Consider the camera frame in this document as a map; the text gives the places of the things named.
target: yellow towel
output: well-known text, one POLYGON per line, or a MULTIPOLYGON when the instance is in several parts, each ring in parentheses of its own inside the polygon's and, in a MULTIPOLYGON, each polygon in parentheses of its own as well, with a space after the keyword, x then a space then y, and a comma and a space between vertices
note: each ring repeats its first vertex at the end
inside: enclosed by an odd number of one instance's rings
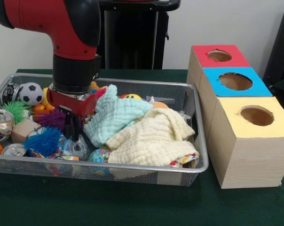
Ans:
MULTIPOLYGON (((115 134, 107 141, 112 150, 109 163, 168 166, 170 162, 187 154, 199 155, 194 146, 185 141, 194 130, 182 116, 169 108, 156 108, 142 120, 115 134)), ((136 177, 143 171, 126 173, 119 169, 110 172, 117 179, 136 177)))

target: cardboard box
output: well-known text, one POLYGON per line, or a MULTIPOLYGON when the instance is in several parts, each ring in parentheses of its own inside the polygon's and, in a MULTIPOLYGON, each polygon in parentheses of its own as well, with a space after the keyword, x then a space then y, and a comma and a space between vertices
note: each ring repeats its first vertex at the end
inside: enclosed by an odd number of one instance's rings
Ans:
POLYGON ((235 45, 192 46, 187 83, 199 88, 203 68, 251 67, 235 45))
POLYGON ((207 145, 221 188, 279 186, 284 109, 275 97, 219 97, 207 145))
POLYGON ((250 67, 204 68, 199 85, 205 138, 208 139, 217 97, 272 97, 250 67))
POLYGON ((39 128, 41 128, 41 125, 29 119, 24 119, 22 122, 15 125, 11 134, 12 142, 18 144, 24 143, 28 135, 39 128))

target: white wall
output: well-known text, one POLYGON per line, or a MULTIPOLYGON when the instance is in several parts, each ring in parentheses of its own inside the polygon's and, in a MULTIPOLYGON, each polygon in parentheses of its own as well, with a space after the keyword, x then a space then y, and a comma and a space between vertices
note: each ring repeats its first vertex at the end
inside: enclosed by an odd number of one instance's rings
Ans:
POLYGON ((236 44, 263 76, 284 12, 284 0, 182 0, 169 13, 163 67, 188 67, 191 45, 236 44))
MULTIPOLYGON (((182 0, 170 12, 163 67, 187 69, 191 45, 236 44, 262 76, 284 11, 284 0, 182 0)), ((0 25, 0 82, 18 68, 51 68, 47 35, 0 25)))

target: metal wire basket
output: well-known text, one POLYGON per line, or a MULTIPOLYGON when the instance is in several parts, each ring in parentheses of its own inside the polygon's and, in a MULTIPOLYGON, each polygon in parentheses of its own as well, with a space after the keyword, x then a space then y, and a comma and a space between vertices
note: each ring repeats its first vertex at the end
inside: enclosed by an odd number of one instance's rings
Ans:
MULTIPOLYGON (((41 87, 48 87, 52 82, 52 76, 24 73, 13 74, 12 76, 7 77, 0 85, 0 100, 2 92, 7 84, 15 83, 20 85, 27 82, 35 82, 41 87)), ((192 136, 189 141, 193 143, 197 151, 200 153, 197 166, 194 169, 187 169, 0 155, 0 173, 190 186, 198 174, 204 172, 208 168, 208 154, 205 144, 197 90, 193 86, 183 83, 115 79, 97 80, 97 85, 100 87, 110 84, 117 86, 118 95, 136 93, 146 98, 154 96, 158 101, 164 102, 170 108, 173 108, 176 111, 184 111, 185 114, 191 116, 191 120, 189 120, 188 124, 195 130, 196 134, 192 136), (99 169, 106 169, 109 171, 110 168, 114 168, 114 170, 117 170, 118 173, 124 173, 126 175, 137 175, 137 172, 141 174, 141 170, 143 170, 143 176, 116 180, 110 173, 103 176, 95 173, 99 169)), ((85 140, 88 145, 89 156, 89 154, 96 148, 93 147, 86 137, 85 140)), ((7 145, 9 143, 11 143, 10 139, 3 145, 7 145)))

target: light blue towel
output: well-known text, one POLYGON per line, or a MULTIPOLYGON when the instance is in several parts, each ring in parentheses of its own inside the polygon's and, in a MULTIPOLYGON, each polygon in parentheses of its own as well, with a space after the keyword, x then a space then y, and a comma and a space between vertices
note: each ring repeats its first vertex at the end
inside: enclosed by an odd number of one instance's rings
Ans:
POLYGON ((84 126, 84 133, 95 147, 100 147, 123 128, 135 123, 151 110, 153 105, 137 99, 119 99, 117 87, 110 85, 99 98, 95 116, 84 126))

